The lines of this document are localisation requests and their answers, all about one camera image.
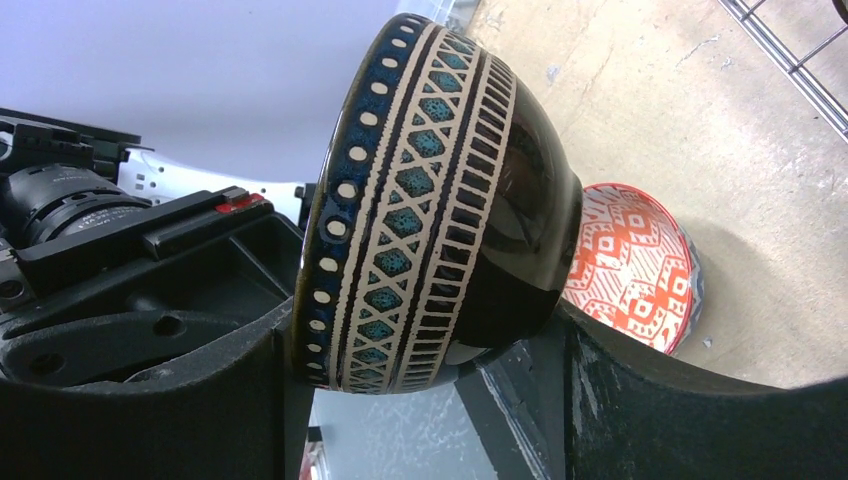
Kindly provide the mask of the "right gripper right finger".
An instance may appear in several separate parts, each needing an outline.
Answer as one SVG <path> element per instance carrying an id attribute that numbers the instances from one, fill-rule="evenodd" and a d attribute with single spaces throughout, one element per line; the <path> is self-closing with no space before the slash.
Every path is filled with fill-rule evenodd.
<path id="1" fill-rule="evenodd" d="M 570 479 L 843 479 L 847 381 L 783 389 L 658 352 L 561 302 Z"/>

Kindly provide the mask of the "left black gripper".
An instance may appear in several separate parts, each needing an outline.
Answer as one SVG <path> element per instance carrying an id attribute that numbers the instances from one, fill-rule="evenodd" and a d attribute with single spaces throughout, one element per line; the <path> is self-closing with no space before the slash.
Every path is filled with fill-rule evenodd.
<path id="1" fill-rule="evenodd" d="M 1 113 L 1 377 L 123 381 L 294 291 L 303 234 L 255 187 L 173 200 L 130 169 L 137 136 Z"/>

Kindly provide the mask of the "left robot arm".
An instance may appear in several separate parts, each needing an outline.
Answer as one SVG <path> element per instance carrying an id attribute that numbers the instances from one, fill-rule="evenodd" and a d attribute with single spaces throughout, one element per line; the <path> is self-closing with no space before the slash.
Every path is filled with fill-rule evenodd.
<path id="1" fill-rule="evenodd" d="M 140 379 L 258 319 L 293 293 L 309 190 L 3 110 L 2 379 Z"/>

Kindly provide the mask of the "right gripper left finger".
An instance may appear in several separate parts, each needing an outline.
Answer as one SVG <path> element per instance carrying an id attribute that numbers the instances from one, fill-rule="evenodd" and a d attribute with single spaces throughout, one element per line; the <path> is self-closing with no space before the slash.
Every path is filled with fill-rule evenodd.
<path id="1" fill-rule="evenodd" d="M 123 383 L 1 384 L 5 479 L 295 479 L 313 400 L 283 303 Z"/>

